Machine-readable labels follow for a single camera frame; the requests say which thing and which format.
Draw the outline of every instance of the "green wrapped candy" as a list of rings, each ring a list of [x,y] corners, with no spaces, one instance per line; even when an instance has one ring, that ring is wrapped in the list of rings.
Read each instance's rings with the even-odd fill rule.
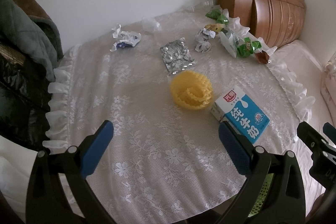
[[[217,20],[217,18],[222,14],[221,10],[213,9],[208,12],[205,16]]]
[[[259,41],[251,42],[249,37],[244,38],[244,42],[244,44],[237,47],[237,53],[241,57],[248,57],[253,54],[256,49],[261,48]]]
[[[220,14],[219,17],[216,19],[216,22],[220,23],[220,24],[228,25],[229,20],[227,19],[227,17],[225,15]]]

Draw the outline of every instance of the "brown candy wrapper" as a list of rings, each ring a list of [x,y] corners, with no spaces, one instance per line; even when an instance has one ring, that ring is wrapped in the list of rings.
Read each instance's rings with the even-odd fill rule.
[[[269,55],[265,51],[255,52],[254,55],[261,64],[268,64]]]

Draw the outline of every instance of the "blue and white milk box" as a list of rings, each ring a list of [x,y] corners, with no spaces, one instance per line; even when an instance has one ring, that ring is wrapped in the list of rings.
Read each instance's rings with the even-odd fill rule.
[[[269,123],[265,113],[236,85],[214,102],[211,113],[219,122],[229,121],[251,143],[255,143]]]

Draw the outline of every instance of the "carved wood headboard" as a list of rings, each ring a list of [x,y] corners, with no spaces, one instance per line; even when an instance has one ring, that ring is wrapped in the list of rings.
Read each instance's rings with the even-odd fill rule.
[[[241,24],[269,47],[298,39],[306,12],[304,0],[219,0],[219,4],[230,17],[240,17]]]

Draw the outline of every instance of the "green mesh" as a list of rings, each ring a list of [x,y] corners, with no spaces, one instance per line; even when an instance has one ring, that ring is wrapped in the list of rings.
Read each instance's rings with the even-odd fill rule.
[[[266,178],[265,178],[265,181],[264,181],[264,184],[262,185],[262,188],[259,192],[259,195],[254,203],[254,206],[249,214],[249,217],[251,216],[255,216],[257,213],[260,212],[262,206],[263,206],[263,203],[265,201],[265,198],[267,196],[267,192],[269,190],[269,187],[271,185],[271,182],[272,182],[272,179],[273,179],[273,174],[267,174],[266,175]]]

